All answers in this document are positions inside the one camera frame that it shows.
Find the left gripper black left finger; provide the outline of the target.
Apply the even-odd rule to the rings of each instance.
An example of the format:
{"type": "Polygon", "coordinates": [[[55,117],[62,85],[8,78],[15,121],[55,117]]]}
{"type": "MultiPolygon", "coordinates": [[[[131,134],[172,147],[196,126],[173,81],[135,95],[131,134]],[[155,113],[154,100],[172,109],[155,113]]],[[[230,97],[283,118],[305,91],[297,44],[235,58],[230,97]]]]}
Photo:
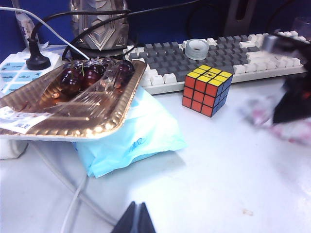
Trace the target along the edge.
{"type": "Polygon", "coordinates": [[[136,203],[132,201],[123,213],[111,233],[129,233],[132,230],[136,203]]]}

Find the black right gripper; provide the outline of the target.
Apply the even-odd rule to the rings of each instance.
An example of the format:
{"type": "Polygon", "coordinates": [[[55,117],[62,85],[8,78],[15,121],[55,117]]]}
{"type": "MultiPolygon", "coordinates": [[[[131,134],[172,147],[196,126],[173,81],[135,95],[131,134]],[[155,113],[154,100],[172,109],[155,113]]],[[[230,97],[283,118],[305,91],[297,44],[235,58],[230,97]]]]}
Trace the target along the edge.
{"type": "MultiPolygon", "coordinates": [[[[262,50],[311,64],[311,44],[294,37],[271,33],[263,38],[262,50]]],[[[287,123],[311,116],[311,75],[294,75],[283,84],[284,96],[274,109],[273,123],[287,123]]]]}

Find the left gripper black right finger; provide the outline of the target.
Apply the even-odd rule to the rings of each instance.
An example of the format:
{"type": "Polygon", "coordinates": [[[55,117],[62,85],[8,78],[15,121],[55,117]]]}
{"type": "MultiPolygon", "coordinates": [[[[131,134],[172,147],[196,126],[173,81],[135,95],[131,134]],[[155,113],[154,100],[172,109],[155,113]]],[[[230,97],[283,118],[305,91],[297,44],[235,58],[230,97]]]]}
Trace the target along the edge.
{"type": "Polygon", "coordinates": [[[139,206],[137,232],[138,233],[156,232],[151,217],[149,215],[147,206],[144,202],[139,206]]]}

